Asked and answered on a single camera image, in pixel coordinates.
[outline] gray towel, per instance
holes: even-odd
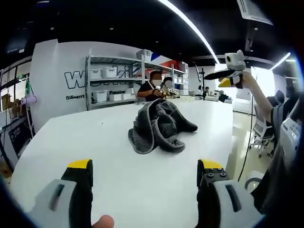
[[[150,153],[157,146],[168,152],[181,152],[185,144],[177,140],[177,134],[194,132],[197,128],[173,103],[157,99],[139,110],[128,137],[134,150],[140,154]]]

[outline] white table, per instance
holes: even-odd
[[[197,160],[224,167],[231,152],[232,106],[210,101],[173,102],[199,128],[181,133],[186,149],[178,154],[156,148],[134,152],[128,130],[142,107],[122,105],[49,120],[29,143],[13,173],[10,188],[27,212],[35,196],[60,179],[75,160],[93,160],[92,224],[111,215],[116,228],[195,227]]]
[[[218,97],[216,96],[206,96],[205,101],[219,101]]]

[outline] ceiling light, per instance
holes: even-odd
[[[278,65],[280,65],[281,63],[283,63],[288,57],[290,56],[290,52],[288,52],[287,55],[285,55],[277,64],[275,64],[270,70],[275,69]]]
[[[213,56],[213,58],[216,61],[216,63],[219,64],[219,60],[218,60],[217,56],[215,55],[214,51],[212,50],[210,44],[208,43],[208,41],[206,40],[206,38],[203,36],[203,34],[198,30],[198,28],[192,23],[192,21],[189,20],[189,18],[187,18],[187,16],[183,12],[181,12],[176,6],[174,6],[168,0],[158,0],[158,1],[161,2],[162,4],[164,4],[169,9],[171,9],[174,13],[176,13],[181,19],[183,19],[190,26],[190,28],[203,41],[203,43],[205,44],[205,46],[207,47],[207,49],[209,50],[209,52]]]

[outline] black ceiling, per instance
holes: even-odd
[[[102,41],[150,49],[176,60],[193,62],[193,57],[210,55],[192,29],[157,0],[51,0],[22,1],[13,14],[0,21],[1,67],[32,54],[37,42],[57,38],[59,42]],[[254,56],[277,62],[290,46],[275,27],[245,20],[236,0],[170,0],[197,26],[217,55],[245,50],[253,38]],[[13,39],[28,36],[24,53],[7,54]]]

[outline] person's arm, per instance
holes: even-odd
[[[154,94],[160,98],[164,98],[165,95],[163,94],[163,92],[159,89],[151,89],[151,90],[148,90],[148,91],[138,91],[137,93],[137,96],[138,97],[147,97],[151,94]]]
[[[153,89],[148,90],[148,91],[142,91],[142,92],[138,91],[137,96],[138,97],[147,97],[147,96],[149,96],[151,94],[153,94]]]
[[[258,86],[256,80],[248,72],[243,73],[243,86],[248,88],[255,98],[256,104],[266,121],[271,122],[271,110],[273,109],[272,105],[268,99],[263,94],[261,88]]]

